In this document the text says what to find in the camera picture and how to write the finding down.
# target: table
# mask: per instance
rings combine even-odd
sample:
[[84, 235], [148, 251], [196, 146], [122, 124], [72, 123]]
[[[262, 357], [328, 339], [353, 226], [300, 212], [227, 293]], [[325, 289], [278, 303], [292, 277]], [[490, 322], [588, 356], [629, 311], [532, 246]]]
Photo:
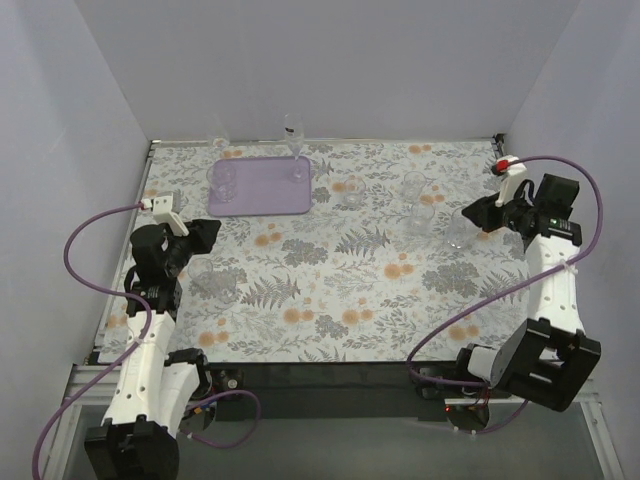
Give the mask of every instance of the table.
[[[285, 145], [234, 145], [223, 156], [288, 155]], [[443, 241], [452, 212], [494, 193], [489, 141], [456, 143], [310, 142], [313, 207], [306, 215], [224, 218], [209, 255], [217, 271], [235, 275], [237, 302], [220, 311], [207, 292], [180, 274], [184, 293], [170, 349], [197, 346], [212, 362], [399, 361], [435, 326], [481, 298], [528, 275], [518, 235], [479, 232], [467, 250]], [[156, 149], [145, 196], [179, 190], [182, 217], [209, 218], [204, 146]], [[436, 216], [427, 236], [408, 232], [410, 205], [399, 195], [412, 170], [428, 179], [420, 201]], [[341, 202], [344, 180], [367, 184], [363, 205]], [[135, 227], [152, 223], [146, 212]], [[119, 269], [119, 288], [133, 265]], [[499, 345], [525, 317], [521, 291], [443, 332], [416, 357], [454, 360], [469, 342]], [[100, 362], [124, 350], [125, 302], [109, 306]]]

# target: champagne flute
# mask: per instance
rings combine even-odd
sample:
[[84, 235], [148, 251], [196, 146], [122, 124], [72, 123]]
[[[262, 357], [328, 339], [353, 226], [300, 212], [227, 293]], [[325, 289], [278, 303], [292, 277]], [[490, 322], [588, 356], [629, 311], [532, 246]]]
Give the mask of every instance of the champagne flute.
[[304, 182], [309, 178], [309, 172], [304, 168], [298, 158], [304, 145], [304, 128], [302, 115], [299, 113], [287, 113], [284, 116], [284, 138], [295, 158], [295, 166], [291, 171], [291, 180], [296, 183]]
[[211, 159], [217, 162], [222, 155], [222, 151], [229, 146], [229, 134], [222, 125], [220, 117], [217, 114], [212, 113], [205, 118], [207, 128], [207, 146], [209, 147], [209, 153]]

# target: white wall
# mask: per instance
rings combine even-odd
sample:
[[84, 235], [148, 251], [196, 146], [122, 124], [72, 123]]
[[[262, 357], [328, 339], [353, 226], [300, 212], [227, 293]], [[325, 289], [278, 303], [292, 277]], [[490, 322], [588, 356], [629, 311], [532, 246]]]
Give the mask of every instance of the white wall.
[[76, 0], [148, 138], [507, 130], [578, 0]]
[[[64, 242], [132, 202], [148, 143], [73, 0], [0, 2], [0, 52], [0, 478], [22, 479], [105, 303], [66, 274]], [[124, 228], [87, 231], [73, 264], [110, 284]]]
[[[579, 267], [579, 308], [587, 333], [602, 342], [596, 374], [629, 479], [640, 478], [639, 45], [638, 0], [582, 0], [507, 136], [510, 153], [570, 157], [602, 189], [605, 227]], [[574, 218], [588, 241], [595, 213], [586, 182], [582, 192]]]

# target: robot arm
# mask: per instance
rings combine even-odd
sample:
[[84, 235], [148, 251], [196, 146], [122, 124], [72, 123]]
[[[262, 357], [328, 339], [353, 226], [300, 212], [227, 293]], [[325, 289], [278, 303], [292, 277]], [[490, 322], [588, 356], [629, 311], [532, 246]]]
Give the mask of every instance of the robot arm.
[[[534, 276], [580, 251], [580, 226], [568, 220], [579, 187], [546, 174], [530, 205], [522, 187], [526, 169], [522, 164], [509, 166], [512, 159], [500, 159], [492, 169], [504, 175], [500, 193], [481, 198], [462, 213], [484, 231], [506, 226], [520, 233]], [[575, 276], [575, 268], [568, 267], [534, 283], [527, 319], [504, 345], [494, 349], [471, 344], [460, 351], [458, 365], [492, 388], [565, 410], [600, 358], [600, 343], [585, 336], [578, 315]], [[546, 360], [545, 351], [558, 360]]]
[[[178, 275], [193, 255], [211, 252], [221, 223], [194, 220], [183, 223], [175, 197], [144, 200], [159, 225], [145, 225], [130, 237], [135, 266], [127, 274], [125, 290], [144, 297], [152, 309], [147, 319], [142, 305], [127, 304], [127, 348], [140, 345], [122, 363], [120, 377], [102, 425], [90, 428], [85, 450], [99, 480], [175, 480], [178, 475], [176, 434], [190, 399], [211, 390], [207, 359], [191, 348], [168, 353], [168, 345], [182, 296]], [[138, 280], [132, 283], [134, 274]]]

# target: lavender tray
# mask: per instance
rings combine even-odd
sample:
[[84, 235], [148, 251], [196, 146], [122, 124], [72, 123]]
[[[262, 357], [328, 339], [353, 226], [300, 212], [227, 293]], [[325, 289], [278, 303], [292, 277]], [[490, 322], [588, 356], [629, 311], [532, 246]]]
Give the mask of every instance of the lavender tray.
[[292, 215], [311, 209], [311, 162], [299, 157], [308, 170], [309, 180], [295, 183], [289, 175], [295, 163], [293, 157], [253, 157], [224, 160], [236, 168], [238, 193], [229, 203], [220, 202], [209, 194], [209, 214], [212, 217], [246, 215]]

